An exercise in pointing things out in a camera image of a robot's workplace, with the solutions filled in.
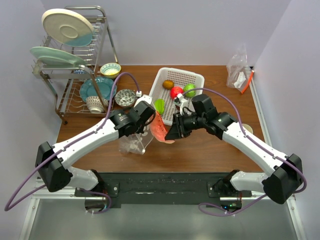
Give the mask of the clear polka dot zip bag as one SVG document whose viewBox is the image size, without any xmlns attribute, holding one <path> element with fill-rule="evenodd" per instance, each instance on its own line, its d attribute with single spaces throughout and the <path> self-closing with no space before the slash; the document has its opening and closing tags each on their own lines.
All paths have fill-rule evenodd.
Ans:
<svg viewBox="0 0 320 240">
<path fill-rule="evenodd" d="M 139 154 L 143 155 L 146 152 L 147 146 L 152 142 L 154 137 L 151 133 L 132 134 L 123 136 L 119 139 L 119 151 L 123 154 Z"/>
</svg>

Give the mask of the watermelon slice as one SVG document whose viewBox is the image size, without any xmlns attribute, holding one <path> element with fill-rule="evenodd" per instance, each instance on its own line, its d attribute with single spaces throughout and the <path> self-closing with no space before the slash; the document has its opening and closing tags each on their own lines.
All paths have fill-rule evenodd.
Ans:
<svg viewBox="0 0 320 240">
<path fill-rule="evenodd" d="M 151 134 L 158 142 L 165 144 L 173 144 L 175 142 L 174 140 L 165 140 L 168 131 L 165 128 L 161 115 L 157 111 L 155 112 L 154 120 L 149 125 L 149 128 Z"/>
</svg>

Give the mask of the green leafy toy fruit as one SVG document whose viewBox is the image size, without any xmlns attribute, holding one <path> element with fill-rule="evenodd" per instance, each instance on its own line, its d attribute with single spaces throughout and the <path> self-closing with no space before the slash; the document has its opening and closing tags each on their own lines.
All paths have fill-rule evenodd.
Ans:
<svg viewBox="0 0 320 240">
<path fill-rule="evenodd" d="M 155 110 L 157 111 L 157 113 L 162 115 L 165 112 L 165 101 L 161 98 L 157 99 L 154 102 L 154 107 L 155 107 Z"/>
</svg>

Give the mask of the red apple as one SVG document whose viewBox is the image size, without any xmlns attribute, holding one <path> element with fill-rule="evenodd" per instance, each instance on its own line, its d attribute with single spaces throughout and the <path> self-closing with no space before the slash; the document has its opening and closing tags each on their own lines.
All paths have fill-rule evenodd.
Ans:
<svg viewBox="0 0 320 240">
<path fill-rule="evenodd" d="M 182 94 L 184 92 L 184 90 L 179 87 L 179 86 L 174 86 L 171 90 L 170 90 L 170 97 L 172 100 L 174 100 L 178 94 Z"/>
</svg>

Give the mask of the green custard apple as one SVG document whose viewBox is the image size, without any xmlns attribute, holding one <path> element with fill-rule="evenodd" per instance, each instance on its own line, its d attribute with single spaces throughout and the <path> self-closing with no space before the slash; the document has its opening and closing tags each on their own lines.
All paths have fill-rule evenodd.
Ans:
<svg viewBox="0 0 320 240">
<path fill-rule="evenodd" d="M 196 95 L 195 89 L 196 86 L 193 83 L 188 83 L 184 86 L 183 92 L 185 93 L 185 96 L 188 98 L 193 98 Z"/>
</svg>

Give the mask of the white perforated plastic basket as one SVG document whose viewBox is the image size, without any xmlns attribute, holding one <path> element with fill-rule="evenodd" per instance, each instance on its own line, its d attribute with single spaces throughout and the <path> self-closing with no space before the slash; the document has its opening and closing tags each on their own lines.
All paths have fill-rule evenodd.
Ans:
<svg viewBox="0 0 320 240">
<path fill-rule="evenodd" d="M 169 80 L 174 83 L 175 87 L 184 88 L 187 84 L 194 84 L 196 88 L 202 88 L 205 78 L 195 72 L 186 71 L 177 68 L 162 67 L 153 82 L 149 96 L 152 97 L 152 103 L 158 99 L 164 100 L 164 113 L 161 118 L 165 125 L 171 126 L 173 122 L 173 114 L 178 110 L 170 96 L 170 91 L 163 88 L 163 82 Z"/>
</svg>

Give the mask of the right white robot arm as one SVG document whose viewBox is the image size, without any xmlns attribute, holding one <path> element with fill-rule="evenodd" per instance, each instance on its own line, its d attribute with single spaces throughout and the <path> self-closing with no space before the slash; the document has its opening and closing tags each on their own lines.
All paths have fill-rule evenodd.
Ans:
<svg viewBox="0 0 320 240">
<path fill-rule="evenodd" d="M 262 169 L 260 173 L 237 169 L 231 171 L 211 185 L 217 194 L 233 197 L 240 191 L 254 191 L 266 194 L 278 204 L 284 204 L 303 184 L 303 166 L 299 156 L 288 156 L 272 148 L 245 130 L 239 118 L 234 118 L 227 112 L 218 112 L 206 94 L 196 95 L 191 103 L 193 111 L 188 109 L 183 94 L 175 97 L 174 104 L 179 112 L 173 115 L 165 140 L 186 138 L 193 130 L 205 129 L 207 133 L 240 150 Z"/>
</svg>

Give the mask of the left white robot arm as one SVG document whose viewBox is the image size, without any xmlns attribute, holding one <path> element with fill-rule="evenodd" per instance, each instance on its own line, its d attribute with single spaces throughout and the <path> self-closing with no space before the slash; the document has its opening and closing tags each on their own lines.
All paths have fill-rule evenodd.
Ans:
<svg viewBox="0 0 320 240">
<path fill-rule="evenodd" d="M 99 123 L 68 140 L 53 146 L 48 142 L 42 143 L 37 150 L 35 167 L 47 190 L 57 192 L 64 187 L 74 187 L 99 196 L 104 190 L 104 183 L 98 172 L 75 168 L 73 164 L 103 144 L 142 133 L 155 116 L 155 109 L 141 101 L 127 112 L 113 110 Z"/>
</svg>

